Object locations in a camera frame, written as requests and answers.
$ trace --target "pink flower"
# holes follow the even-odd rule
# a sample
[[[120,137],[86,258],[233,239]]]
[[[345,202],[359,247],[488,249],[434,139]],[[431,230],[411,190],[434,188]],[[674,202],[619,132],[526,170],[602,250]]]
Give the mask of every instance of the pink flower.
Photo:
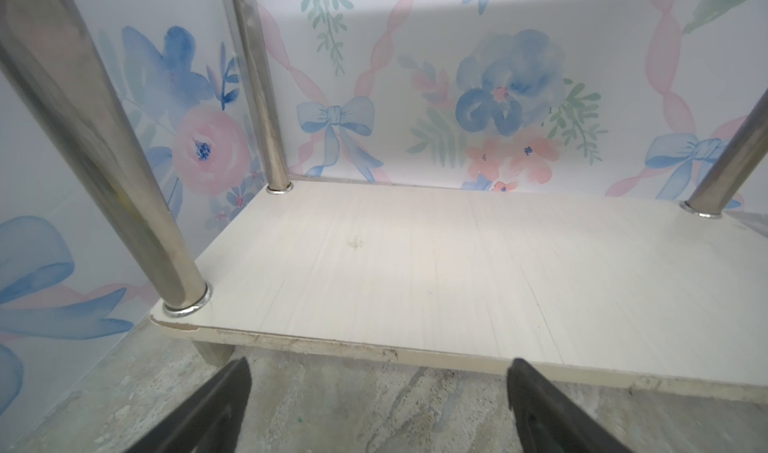
[[[192,108],[179,123],[173,160],[181,182],[207,196],[240,185],[250,173],[243,127],[227,113],[205,106]]]
[[[529,126],[514,134],[512,138],[512,160],[509,169],[519,176],[528,171],[528,179],[544,184],[552,179],[552,168],[547,161],[560,158],[554,149],[557,143],[547,140],[547,133],[540,126]]]
[[[511,182],[497,182],[493,186],[494,191],[500,191],[500,192],[506,192],[506,191],[512,191],[513,189],[517,188],[518,184],[515,181]]]
[[[483,175],[485,179],[493,181],[498,178],[498,169],[504,163],[498,140],[495,138],[486,140],[482,148],[467,148],[467,158],[473,160],[467,171],[472,179],[478,179],[478,175]]]

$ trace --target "marble floor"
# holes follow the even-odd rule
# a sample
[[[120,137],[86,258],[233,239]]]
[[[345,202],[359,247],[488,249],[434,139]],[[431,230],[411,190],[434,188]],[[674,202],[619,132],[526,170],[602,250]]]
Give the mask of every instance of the marble floor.
[[[237,349],[254,384],[238,451],[520,451],[504,378]],[[216,369],[143,322],[11,451],[120,452]],[[558,384],[640,452],[768,451],[768,405]]]

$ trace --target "flower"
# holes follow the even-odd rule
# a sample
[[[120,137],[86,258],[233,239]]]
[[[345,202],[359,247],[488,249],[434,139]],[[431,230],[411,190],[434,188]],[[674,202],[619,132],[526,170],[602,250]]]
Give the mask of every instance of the flower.
[[[509,169],[519,176],[528,170],[528,179],[544,184],[552,179],[552,168],[547,161],[560,158],[554,149],[555,141],[547,140],[547,133],[540,126],[529,126],[520,130],[512,140],[512,159]]]
[[[539,123],[565,98],[560,46],[537,30],[491,34],[458,66],[456,121],[469,132],[496,130],[511,136]]]
[[[504,163],[498,140],[495,138],[487,139],[482,148],[467,148],[467,158],[473,160],[467,171],[472,179],[483,175],[485,179],[493,181],[498,178],[498,169]]]
[[[500,191],[500,192],[506,192],[506,191],[512,191],[513,189],[517,188],[518,184],[515,181],[511,182],[496,182],[493,186],[494,191]]]
[[[192,191],[216,196],[249,176],[242,126],[221,110],[196,106],[181,121],[172,149],[174,168]]]
[[[168,121],[174,129],[187,111],[200,104],[200,100],[214,97],[214,90],[205,76],[191,71],[195,43],[192,34],[181,26],[173,26],[165,34],[163,53],[135,28],[123,28],[126,63],[139,65],[147,71],[142,83],[141,71],[136,71],[128,83],[134,100],[147,116],[158,121],[167,111]]]

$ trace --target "shelf board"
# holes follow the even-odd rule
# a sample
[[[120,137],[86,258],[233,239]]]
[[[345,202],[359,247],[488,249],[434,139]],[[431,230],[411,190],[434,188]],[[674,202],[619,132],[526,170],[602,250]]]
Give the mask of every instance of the shelf board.
[[[208,305],[151,317],[200,341],[490,372],[522,356],[768,399],[766,260],[768,239],[676,202],[297,181],[197,259]]]

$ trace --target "silver metal pole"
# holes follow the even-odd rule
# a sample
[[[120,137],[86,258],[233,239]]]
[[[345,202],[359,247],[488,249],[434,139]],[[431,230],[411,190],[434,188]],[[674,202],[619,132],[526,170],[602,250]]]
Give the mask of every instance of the silver metal pole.
[[[237,55],[245,59],[248,74],[242,76],[247,76],[244,78],[244,89],[250,110],[258,112],[258,118],[254,118],[254,131],[264,155],[268,183],[266,191],[273,194],[289,192],[293,185],[288,179],[280,124],[277,122],[275,93],[266,61],[259,8],[256,0],[224,0],[224,5],[230,17]]]
[[[0,0],[0,65],[171,314],[199,308],[210,289],[74,2]]]
[[[768,91],[728,143],[694,194],[680,206],[704,218],[720,218],[723,209],[768,152]]]

